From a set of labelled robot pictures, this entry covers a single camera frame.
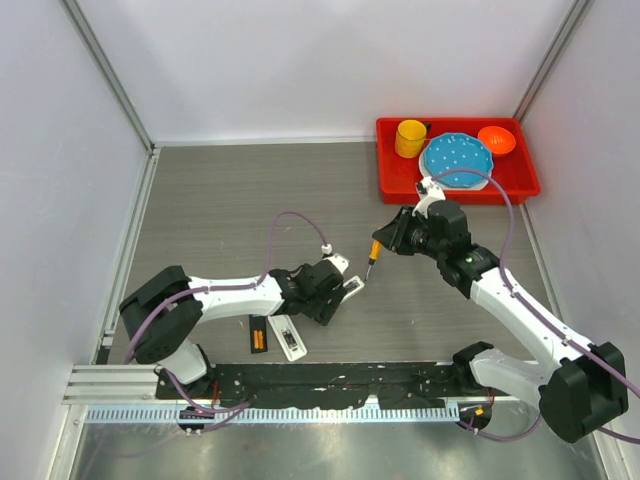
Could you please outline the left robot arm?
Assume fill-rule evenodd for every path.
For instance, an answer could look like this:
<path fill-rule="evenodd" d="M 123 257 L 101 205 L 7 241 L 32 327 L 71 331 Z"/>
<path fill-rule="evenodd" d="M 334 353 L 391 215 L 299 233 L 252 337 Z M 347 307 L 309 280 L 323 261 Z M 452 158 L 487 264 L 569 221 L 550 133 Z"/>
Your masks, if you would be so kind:
<path fill-rule="evenodd" d="M 236 316 L 299 314 L 326 325 L 347 294 L 348 267 L 340 254 L 245 279 L 202 279 L 181 266 L 167 267 L 119 306 L 129 336 L 125 361 L 159 365 L 187 396 L 203 398 L 213 375 L 202 349 L 189 340 L 196 325 Z"/>

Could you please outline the wide white remote control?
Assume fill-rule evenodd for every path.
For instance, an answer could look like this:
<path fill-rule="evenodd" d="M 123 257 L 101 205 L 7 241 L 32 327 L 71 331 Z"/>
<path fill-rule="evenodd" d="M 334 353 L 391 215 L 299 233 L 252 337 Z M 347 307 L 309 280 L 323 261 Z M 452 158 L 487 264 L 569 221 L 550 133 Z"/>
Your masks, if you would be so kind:
<path fill-rule="evenodd" d="M 288 315 L 268 316 L 267 321 L 289 362 L 298 361 L 307 355 L 306 346 Z"/>

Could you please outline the slim white remote control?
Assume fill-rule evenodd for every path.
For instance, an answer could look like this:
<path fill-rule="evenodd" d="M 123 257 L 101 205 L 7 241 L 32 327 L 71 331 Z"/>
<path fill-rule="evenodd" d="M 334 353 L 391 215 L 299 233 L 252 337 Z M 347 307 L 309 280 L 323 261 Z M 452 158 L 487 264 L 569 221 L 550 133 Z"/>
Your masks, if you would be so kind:
<path fill-rule="evenodd" d="M 359 292 L 361 292 L 365 287 L 365 282 L 357 275 L 353 276 L 349 280 L 343 283 L 343 287 L 345 289 L 345 295 L 343 297 L 343 302 L 346 302 Z"/>

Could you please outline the orange handled screwdriver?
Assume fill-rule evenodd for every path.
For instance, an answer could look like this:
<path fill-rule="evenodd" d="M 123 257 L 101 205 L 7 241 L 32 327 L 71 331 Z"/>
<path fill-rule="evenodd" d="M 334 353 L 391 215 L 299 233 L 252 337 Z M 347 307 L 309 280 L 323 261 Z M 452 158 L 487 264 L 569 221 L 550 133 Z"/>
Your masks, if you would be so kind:
<path fill-rule="evenodd" d="M 376 261 L 378 260 L 381 248 L 382 248 L 381 243 L 379 241 L 377 241 L 377 240 L 374 240 L 373 244 L 371 246 L 369 257 L 368 257 L 367 269 L 366 269 L 365 276 L 364 276 L 364 282 L 368 281 L 369 276 L 371 274 L 371 271 L 372 271 Z"/>

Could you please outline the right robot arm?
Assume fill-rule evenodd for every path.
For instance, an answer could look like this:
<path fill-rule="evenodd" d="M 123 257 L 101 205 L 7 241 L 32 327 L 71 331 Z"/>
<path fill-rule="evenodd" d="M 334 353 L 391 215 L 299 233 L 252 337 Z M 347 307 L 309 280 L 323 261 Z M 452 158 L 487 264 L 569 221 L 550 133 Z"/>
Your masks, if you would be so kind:
<path fill-rule="evenodd" d="M 489 387 L 513 396 L 568 443 L 628 411 L 622 352 L 576 333 L 529 295 L 499 257 L 473 241 L 457 203 L 435 201 L 425 212 L 405 206 L 372 237 L 395 254 L 434 260 L 447 284 L 499 320 L 534 358 L 517 360 L 477 342 L 453 357 L 457 391 Z"/>

